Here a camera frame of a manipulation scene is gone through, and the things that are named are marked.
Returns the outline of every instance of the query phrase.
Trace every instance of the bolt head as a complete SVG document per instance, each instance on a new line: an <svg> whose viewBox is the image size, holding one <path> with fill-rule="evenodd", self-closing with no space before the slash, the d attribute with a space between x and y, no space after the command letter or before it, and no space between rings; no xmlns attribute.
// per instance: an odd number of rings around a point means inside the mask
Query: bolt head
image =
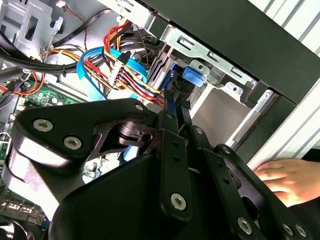
<svg viewBox="0 0 320 240"><path fill-rule="evenodd" d="M250 226L250 223L244 217L238 218L238 225L241 228L241 230L244 231L246 234L252 234L252 228Z"/></svg>
<svg viewBox="0 0 320 240"><path fill-rule="evenodd" d="M170 119L174 119L174 116L172 116L170 113L167 113L166 116Z"/></svg>
<svg viewBox="0 0 320 240"><path fill-rule="evenodd" d="M173 193L171 195L170 200L171 200L172 206L177 210L183 211L187 207L186 200L184 199L183 196L181 196L178 193Z"/></svg>
<svg viewBox="0 0 320 240"><path fill-rule="evenodd" d="M284 230L285 230L290 236L293 236L293 235L294 235L294 232L292 231L291 227L289 227L288 224L282 223L282 226L283 226Z"/></svg>
<svg viewBox="0 0 320 240"><path fill-rule="evenodd" d="M81 140L74 136L66 137L63 143L68 149L72 149L72 150L77 150L82 146Z"/></svg>
<svg viewBox="0 0 320 240"><path fill-rule="evenodd" d="M227 154L230 154L230 150L229 148L227 148L226 146L222 147L223 151L225 151Z"/></svg>
<svg viewBox="0 0 320 240"><path fill-rule="evenodd" d="M40 132L49 132L54 128L54 125L49 120L37 119L33 122L33 127Z"/></svg>
<svg viewBox="0 0 320 240"><path fill-rule="evenodd" d="M204 131L200 127L196 127L195 130L197 131L198 134L203 134Z"/></svg>
<svg viewBox="0 0 320 240"><path fill-rule="evenodd" d="M298 232L300 233L300 235L304 238L307 237L307 233L306 231L298 224L295 225L295 228L298 230Z"/></svg>
<svg viewBox="0 0 320 240"><path fill-rule="evenodd" d="M135 108L138 109L139 111L143 111L144 110L144 108L139 104L136 104Z"/></svg>

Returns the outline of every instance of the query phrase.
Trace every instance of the black wire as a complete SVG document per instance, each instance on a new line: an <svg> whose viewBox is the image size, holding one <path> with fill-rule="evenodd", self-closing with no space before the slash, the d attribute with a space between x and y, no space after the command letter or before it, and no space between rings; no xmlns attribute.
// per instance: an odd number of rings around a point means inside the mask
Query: black wire
<svg viewBox="0 0 320 240"><path fill-rule="evenodd" d="M44 73L44 74L52 74L52 75L68 74L68 73L75 73L77 70L77 63L67 64L67 65L55 65L55 64L38 62L30 58L27 61L27 60L22 60L22 59L17 59L15 57L12 57L2 49L0 49L0 58L10 63L13 63L23 69L27 69L32 72Z"/></svg>
<svg viewBox="0 0 320 240"><path fill-rule="evenodd" d="M83 54L85 53L85 51L82 50L82 47L75 45L75 44L70 44L70 43L65 43L65 44L61 44L59 47L64 47L64 46L72 46L76 49L78 49L80 52L82 52Z"/></svg>
<svg viewBox="0 0 320 240"><path fill-rule="evenodd" d="M157 51L158 48L150 43L132 43L132 44L128 44L128 45L123 45L120 46L119 50L120 52L124 52L124 51L129 51L129 50L134 50L134 49L145 49L145 50L150 50L150 51Z"/></svg>
<svg viewBox="0 0 320 240"><path fill-rule="evenodd" d="M119 36L121 36L126 30L131 27L132 23L128 23L121 31L119 31L112 41L115 41ZM27 69L33 72L60 75L75 73L77 71L77 63L71 63L67 65L55 65L42 63L37 60L33 60L25 56L21 51L19 51L8 38L0 32L0 58L13 63L23 69Z"/></svg>
<svg viewBox="0 0 320 240"><path fill-rule="evenodd" d="M84 24L82 24L80 27L78 27L76 30L74 30L72 33L70 33L68 36L65 36L63 39L57 41L56 43L53 44L53 47L59 47L62 44L70 41L73 39L75 36L80 34L83 30L88 28L91 24L93 24L95 21L97 21L101 16L111 13L112 10L109 8L103 9L101 11L98 11L95 15L93 15L88 21L86 21Z"/></svg>
<svg viewBox="0 0 320 240"><path fill-rule="evenodd" d="M132 26L132 22L129 22L126 26L124 26L124 28L121 29L121 31L119 31L116 35L114 35L113 39L110 41L110 45L116 42L117 38L122 36L125 33L125 31L131 28L131 26Z"/></svg>
<svg viewBox="0 0 320 240"><path fill-rule="evenodd" d="M102 48L101 56L102 56L103 62L106 64L106 66L111 71L112 67L111 67L111 65L110 65L110 63L108 62L108 59L107 59L109 57L107 55L105 55L105 49L104 48Z"/></svg>
<svg viewBox="0 0 320 240"><path fill-rule="evenodd" d="M27 78L29 77L29 74L24 74L21 78L26 81ZM23 84L24 82L21 81L20 79L17 81L17 84L14 86L14 90L18 90L18 88L20 88L20 86ZM7 106L11 101L12 99L14 98L14 96L11 94L9 96L6 96L2 102L0 102L0 109L3 109L5 106Z"/></svg>

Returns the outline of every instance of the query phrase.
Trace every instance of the silver metal frame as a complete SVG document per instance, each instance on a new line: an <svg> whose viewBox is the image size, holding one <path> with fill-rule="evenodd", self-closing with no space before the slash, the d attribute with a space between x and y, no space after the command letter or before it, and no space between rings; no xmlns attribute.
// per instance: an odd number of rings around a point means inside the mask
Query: silver metal frame
<svg viewBox="0 0 320 240"><path fill-rule="evenodd" d="M270 160L301 159L320 140L320 79L248 163L251 169Z"/></svg>
<svg viewBox="0 0 320 240"><path fill-rule="evenodd" d="M38 59L41 59L41 50L48 47L63 22L60 17L54 27L50 27L53 10L44 2L46 1L3 0L0 6L0 22L6 27L5 35L23 53ZM28 40L25 36L31 17L37 19L37 24L32 39Z"/></svg>
<svg viewBox="0 0 320 240"><path fill-rule="evenodd" d="M152 34L150 29L156 16L140 3L137 3L135 0L98 1ZM167 25L160 40L188 57L203 59L243 85L249 82L253 89L257 84L257 81L251 76L242 72L230 62L210 51L207 47L170 24Z"/></svg>

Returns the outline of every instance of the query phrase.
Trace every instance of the yellow wire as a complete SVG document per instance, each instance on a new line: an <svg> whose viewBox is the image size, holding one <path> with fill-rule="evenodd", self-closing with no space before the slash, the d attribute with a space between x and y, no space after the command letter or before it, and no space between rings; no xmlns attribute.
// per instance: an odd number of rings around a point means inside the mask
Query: yellow wire
<svg viewBox="0 0 320 240"><path fill-rule="evenodd" d="M131 89L131 88L129 88L127 85L125 85L123 82L121 82L121 81L118 81L122 86L124 86L126 89L129 89L130 91L132 91L134 94L135 94L135 92ZM150 99L148 99L148 98L145 98L145 97L143 97L143 96L139 96L139 98L142 98L143 100L146 100L147 102L149 102L149 103L151 103L151 104L153 104L154 102L153 101L151 101Z"/></svg>
<svg viewBox="0 0 320 240"><path fill-rule="evenodd" d="M106 49L104 49L104 53L111 59L113 59L114 61L117 61L117 59L115 57L113 57L111 54L109 54ZM156 94L160 94L161 91L154 89L153 87L149 86L148 84L144 83L141 79L139 79L126 65L123 65L124 69L134 78L135 81L137 81L140 85L145 86L146 88L148 88L149 90L151 90L152 92L156 93Z"/></svg>
<svg viewBox="0 0 320 240"><path fill-rule="evenodd" d="M51 52L54 52L54 53L60 53L60 50L51 50ZM70 58L72 58L73 60L75 60L76 62L79 61L79 59L77 59L75 56L73 56L72 54L70 54L69 51L62 51L65 55L69 56ZM85 69L91 74L93 75L95 78L99 79L99 82L101 82L103 85L105 85L107 88L113 90L113 88L111 88L110 86L108 86L106 83L105 83L105 80L103 78L101 78L100 76L98 76L97 74L95 74L91 68L87 67L86 65L84 66Z"/></svg>

